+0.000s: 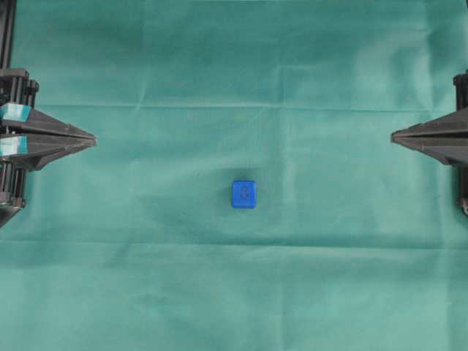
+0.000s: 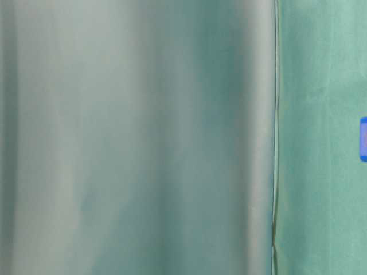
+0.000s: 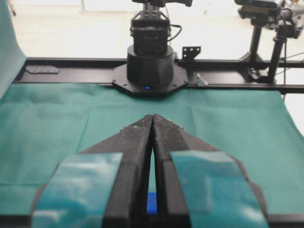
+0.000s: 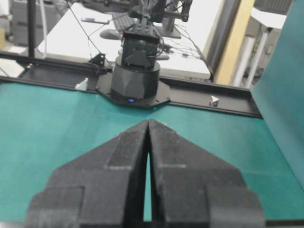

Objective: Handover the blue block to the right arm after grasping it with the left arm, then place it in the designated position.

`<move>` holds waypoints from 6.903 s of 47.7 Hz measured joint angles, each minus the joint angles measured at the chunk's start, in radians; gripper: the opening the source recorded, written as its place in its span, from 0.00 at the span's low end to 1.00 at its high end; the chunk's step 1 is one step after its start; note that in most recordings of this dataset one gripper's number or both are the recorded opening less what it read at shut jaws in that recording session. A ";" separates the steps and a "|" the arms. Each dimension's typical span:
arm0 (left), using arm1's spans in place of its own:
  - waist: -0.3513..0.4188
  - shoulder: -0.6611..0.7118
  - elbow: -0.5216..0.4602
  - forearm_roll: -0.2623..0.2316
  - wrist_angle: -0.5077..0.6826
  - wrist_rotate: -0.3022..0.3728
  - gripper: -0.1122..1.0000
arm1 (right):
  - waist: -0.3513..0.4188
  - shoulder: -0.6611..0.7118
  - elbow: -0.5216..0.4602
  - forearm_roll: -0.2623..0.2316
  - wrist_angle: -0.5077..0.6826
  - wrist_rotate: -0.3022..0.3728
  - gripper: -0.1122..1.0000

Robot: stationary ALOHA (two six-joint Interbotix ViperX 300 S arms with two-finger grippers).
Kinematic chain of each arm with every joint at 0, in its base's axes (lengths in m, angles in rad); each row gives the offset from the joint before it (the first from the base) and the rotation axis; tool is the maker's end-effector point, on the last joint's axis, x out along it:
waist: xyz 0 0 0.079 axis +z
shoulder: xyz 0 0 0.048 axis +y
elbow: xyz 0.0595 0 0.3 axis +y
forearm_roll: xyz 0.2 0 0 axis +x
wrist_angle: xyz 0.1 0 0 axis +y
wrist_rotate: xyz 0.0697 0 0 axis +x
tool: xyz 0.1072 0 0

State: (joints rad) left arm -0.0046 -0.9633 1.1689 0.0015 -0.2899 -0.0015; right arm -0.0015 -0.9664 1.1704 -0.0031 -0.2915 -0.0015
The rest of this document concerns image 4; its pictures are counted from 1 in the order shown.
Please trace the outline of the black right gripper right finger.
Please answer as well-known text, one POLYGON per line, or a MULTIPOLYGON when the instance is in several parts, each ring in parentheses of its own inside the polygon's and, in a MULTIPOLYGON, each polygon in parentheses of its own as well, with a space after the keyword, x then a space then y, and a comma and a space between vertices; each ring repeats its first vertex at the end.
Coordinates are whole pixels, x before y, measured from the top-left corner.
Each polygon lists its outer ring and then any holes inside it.
POLYGON ((151 140, 152 218, 166 228, 263 228, 259 197, 240 170, 156 120, 151 140))

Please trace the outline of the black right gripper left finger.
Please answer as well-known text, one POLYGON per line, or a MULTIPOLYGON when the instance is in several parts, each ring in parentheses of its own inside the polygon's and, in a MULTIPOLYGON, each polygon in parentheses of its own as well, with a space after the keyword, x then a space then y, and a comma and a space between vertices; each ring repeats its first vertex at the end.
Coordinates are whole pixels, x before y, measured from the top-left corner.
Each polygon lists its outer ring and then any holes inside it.
POLYGON ((143 219, 148 121, 52 171, 27 228, 124 228, 143 219))

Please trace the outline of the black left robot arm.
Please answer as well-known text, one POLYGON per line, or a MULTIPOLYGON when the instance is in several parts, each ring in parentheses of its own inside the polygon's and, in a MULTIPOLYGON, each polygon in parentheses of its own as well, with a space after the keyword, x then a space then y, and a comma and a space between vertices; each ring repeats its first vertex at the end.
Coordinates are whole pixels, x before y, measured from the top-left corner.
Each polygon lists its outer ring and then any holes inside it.
POLYGON ((168 100, 168 86, 159 82, 160 65, 157 57, 162 37, 153 23, 164 18, 188 21, 190 0, 181 2, 181 12, 166 9, 164 0, 130 0, 128 15, 137 18, 130 29, 123 32, 122 54, 115 60, 110 97, 117 103, 152 106, 168 100))

